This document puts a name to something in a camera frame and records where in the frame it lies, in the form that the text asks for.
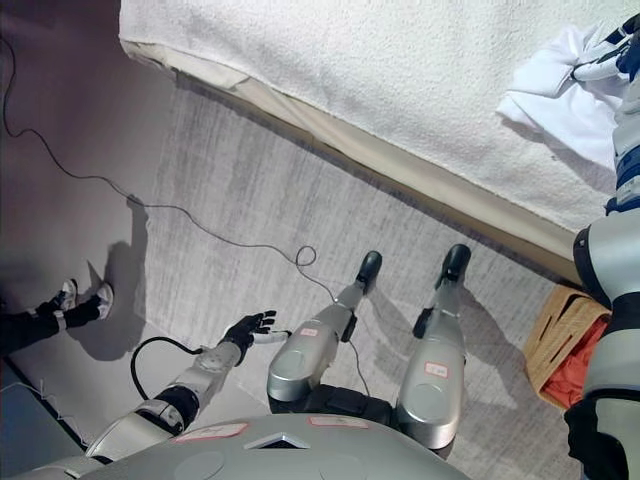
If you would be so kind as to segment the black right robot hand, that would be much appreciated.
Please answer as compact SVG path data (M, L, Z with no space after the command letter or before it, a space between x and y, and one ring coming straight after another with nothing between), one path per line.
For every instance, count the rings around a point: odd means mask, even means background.
M571 72L580 82L626 75L633 82L639 71L639 14L627 19L602 40L589 44Z

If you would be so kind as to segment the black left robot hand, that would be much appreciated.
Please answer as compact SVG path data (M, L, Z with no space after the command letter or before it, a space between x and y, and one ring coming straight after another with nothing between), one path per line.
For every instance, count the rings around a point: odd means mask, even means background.
M254 345L268 345L288 340L290 330L274 330L277 312L267 310L249 314L231 325L224 333L221 343L233 343L242 353Z

